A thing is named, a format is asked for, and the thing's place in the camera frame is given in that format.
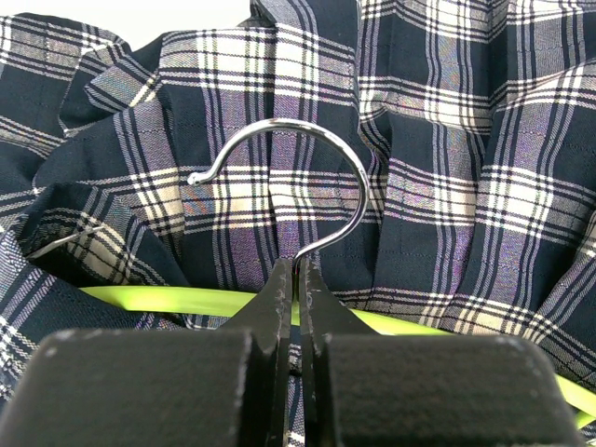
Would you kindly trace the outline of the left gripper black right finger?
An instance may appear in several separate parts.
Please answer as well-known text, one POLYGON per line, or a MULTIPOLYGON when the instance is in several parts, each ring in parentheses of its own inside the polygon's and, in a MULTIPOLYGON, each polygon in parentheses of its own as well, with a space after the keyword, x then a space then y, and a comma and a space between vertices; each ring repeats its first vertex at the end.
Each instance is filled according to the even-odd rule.
POLYGON ((504 335, 383 335, 302 261, 309 446, 580 446, 549 360, 504 335))

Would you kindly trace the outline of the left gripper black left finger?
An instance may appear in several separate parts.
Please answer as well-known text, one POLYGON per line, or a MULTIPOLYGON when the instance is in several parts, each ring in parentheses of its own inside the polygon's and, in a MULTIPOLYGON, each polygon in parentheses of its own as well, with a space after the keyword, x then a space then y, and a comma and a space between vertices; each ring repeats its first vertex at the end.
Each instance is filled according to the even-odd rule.
POLYGON ((280 446, 291 262, 211 331, 44 339, 1 415, 5 446, 280 446))

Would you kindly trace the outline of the navy plaid skirt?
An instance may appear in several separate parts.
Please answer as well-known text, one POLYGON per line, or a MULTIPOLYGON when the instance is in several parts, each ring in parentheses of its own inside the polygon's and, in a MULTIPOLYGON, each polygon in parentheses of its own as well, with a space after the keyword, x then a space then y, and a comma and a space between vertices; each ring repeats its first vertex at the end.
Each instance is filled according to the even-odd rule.
POLYGON ((199 330, 96 286, 255 292, 340 228, 351 168, 268 118, 347 142, 371 186, 314 256, 346 305, 446 332, 517 335, 595 387, 595 5, 254 1, 228 29, 139 50, 95 26, 1 19, 1 400, 70 328, 199 330))

